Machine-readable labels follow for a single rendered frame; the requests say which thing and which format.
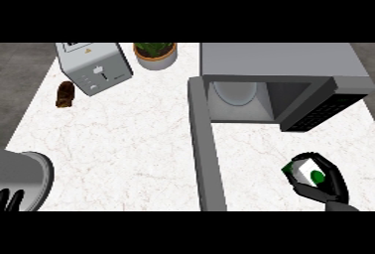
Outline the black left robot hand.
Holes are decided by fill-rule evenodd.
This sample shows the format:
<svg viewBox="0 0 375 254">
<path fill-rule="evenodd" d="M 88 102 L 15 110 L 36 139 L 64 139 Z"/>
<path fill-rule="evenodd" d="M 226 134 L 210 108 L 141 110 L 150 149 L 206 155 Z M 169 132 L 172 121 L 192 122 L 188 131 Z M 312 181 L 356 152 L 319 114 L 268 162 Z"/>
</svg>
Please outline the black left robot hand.
<svg viewBox="0 0 375 254">
<path fill-rule="evenodd" d="M 17 190 L 11 193 L 9 189 L 0 190 L 0 211 L 18 211 L 24 199 L 26 191 Z"/>
</svg>

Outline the grey microwave door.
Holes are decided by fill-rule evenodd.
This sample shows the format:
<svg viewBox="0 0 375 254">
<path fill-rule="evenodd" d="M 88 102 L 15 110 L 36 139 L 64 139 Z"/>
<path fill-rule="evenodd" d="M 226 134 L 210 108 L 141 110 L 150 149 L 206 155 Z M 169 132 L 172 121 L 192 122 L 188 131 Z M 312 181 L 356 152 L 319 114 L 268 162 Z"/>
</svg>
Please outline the grey microwave door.
<svg viewBox="0 0 375 254">
<path fill-rule="evenodd" d="M 203 211 L 226 211 L 209 100 L 201 76 L 191 77 L 188 80 L 188 101 L 200 206 Z"/>
</svg>

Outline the potted green plant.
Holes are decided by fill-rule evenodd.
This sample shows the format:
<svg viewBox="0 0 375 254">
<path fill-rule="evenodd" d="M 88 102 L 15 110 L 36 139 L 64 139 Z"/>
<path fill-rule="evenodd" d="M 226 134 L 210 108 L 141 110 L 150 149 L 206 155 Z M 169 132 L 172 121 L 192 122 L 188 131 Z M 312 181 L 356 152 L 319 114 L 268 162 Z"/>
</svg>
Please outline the potted green plant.
<svg viewBox="0 0 375 254">
<path fill-rule="evenodd" d="M 135 43 L 133 51 L 139 64 L 150 70 L 167 69 L 178 60 L 176 43 Z"/>
</svg>

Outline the brown bread loaf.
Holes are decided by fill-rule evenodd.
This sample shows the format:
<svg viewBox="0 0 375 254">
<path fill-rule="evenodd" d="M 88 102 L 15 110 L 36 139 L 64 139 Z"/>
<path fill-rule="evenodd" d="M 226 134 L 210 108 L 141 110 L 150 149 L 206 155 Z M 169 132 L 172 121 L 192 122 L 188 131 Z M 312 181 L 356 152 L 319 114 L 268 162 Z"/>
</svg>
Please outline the brown bread loaf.
<svg viewBox="0 0 375 254">
<path fill-rule="evenodd" d="M 76 99 L 76 86 L 74 86 L 74 83 L 71 81 L 64 81 L 61 83 L 60 89 L 58 89 L 57 106 L 60 108 L 71 107 L 74 99 Z"/>
</svg>

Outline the grey microwave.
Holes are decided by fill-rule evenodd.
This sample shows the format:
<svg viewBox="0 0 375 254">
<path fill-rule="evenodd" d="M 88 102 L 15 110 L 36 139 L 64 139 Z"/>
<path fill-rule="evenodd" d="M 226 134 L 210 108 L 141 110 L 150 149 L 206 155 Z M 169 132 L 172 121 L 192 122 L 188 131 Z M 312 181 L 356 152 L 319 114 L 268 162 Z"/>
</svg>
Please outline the grey microwave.
<svg viewBox="0 0 375 254">
<path fill-rule="evenodd" d="M 375 92 L 348 43 L 204 43 L 201 76 L 216 123 L 308 132 Z"/>
</svg>

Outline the silver toaster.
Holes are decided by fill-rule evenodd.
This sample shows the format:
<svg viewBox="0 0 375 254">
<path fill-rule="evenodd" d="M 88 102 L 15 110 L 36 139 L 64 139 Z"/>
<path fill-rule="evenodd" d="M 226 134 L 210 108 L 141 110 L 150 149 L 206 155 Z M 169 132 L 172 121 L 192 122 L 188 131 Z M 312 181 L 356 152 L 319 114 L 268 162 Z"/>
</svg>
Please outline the silver toaster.
<svg viewBox="0 0 375 254">
<path fill-rule="evenodd" d="M 119 43 L 57 43 L 61 70 L 94 96 L 133 77 Z"/>
</svg>

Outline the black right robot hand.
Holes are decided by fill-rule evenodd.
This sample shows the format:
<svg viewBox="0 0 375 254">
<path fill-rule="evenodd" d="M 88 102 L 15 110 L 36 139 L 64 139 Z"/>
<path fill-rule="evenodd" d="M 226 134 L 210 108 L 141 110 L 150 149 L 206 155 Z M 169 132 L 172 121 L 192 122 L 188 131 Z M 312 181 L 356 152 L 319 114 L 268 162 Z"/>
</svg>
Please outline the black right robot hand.
<svg viewBox="0 0 375 254">
<path fill-rule="evenodd" d="M 349 189 L 345 178 L 342 176 L 337 166 L 321 156 L 319 153 L 306 152 L 299 154 L 290 161 L 290 165 L 294 166 L 303 160 L 312 159 L 324 174 L 324 181 L 318 184 L 302 183 L 293 172 L 286 172 L 286 176 L 293 190 L 299 195 L 308 197 L 322 203 L 337 201 L 345 204 L 349 203 Z"/>
</svg>

